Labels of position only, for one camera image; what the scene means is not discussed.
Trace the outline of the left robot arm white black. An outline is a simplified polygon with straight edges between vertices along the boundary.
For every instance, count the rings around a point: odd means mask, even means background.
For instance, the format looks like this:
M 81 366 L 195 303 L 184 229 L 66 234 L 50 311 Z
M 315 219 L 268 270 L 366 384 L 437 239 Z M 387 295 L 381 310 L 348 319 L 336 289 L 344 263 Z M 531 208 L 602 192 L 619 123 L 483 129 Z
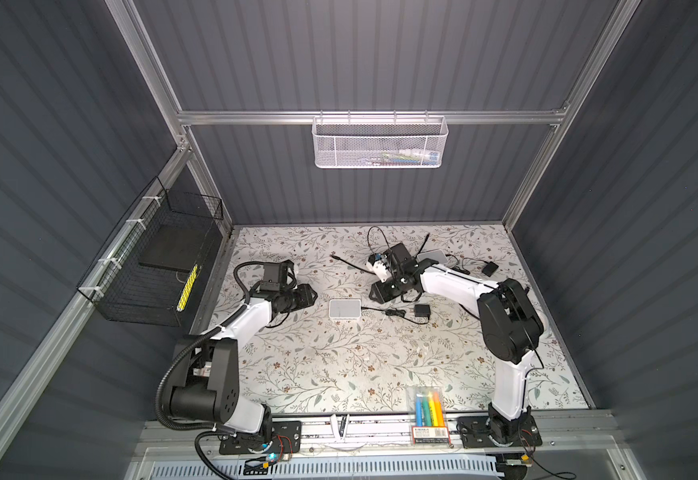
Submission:
M 276 316 L 312 307 L 318 294 L 298 281 L 291 260 L 243 262 L 233 275 L 242 303 L 217 326 L 178 343 L 157 387 L 155 413 L 171 430 L 218 430 L 267 443 L 271 409 L 243 396 L 240 351 Z

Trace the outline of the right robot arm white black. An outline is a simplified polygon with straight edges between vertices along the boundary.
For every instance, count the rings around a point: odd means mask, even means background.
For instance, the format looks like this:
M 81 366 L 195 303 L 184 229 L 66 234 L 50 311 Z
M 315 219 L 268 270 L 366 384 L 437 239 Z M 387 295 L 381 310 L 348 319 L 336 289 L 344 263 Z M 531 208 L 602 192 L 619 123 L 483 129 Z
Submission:
M 419 260 L 402 243 L 370 254 L 366 266 L 378 277 L 369 294 L 377 303 L 415 290 L 454 301 L 480 320 L 483 341 L 495 359 L 490 436 L 499 446 L 518 442 L 532 419 L 527 380 L 547 326 L 522 284 L 515 279 L 478 279 L 431 258 Z

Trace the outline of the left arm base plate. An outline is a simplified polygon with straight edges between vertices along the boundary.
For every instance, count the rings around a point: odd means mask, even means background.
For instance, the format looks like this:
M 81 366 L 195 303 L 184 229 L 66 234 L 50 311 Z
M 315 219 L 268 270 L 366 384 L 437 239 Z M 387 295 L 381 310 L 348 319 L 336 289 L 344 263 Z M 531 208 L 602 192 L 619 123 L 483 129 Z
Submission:
M 258 433 L 221 434 L 221 455 L 294 454 L 301 448 L 301 421 L 274 421 L 264 424 Z

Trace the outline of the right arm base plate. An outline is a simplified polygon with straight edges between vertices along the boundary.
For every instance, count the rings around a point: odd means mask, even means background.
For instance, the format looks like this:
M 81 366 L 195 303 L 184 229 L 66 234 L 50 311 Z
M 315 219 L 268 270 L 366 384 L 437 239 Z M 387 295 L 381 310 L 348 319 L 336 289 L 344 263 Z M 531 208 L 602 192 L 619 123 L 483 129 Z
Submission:
M 456 421 L 456 432 L 468 449 L 543 445 L 540 430 L 530 414 L 509 421 L 489 415 L 461 416 Z

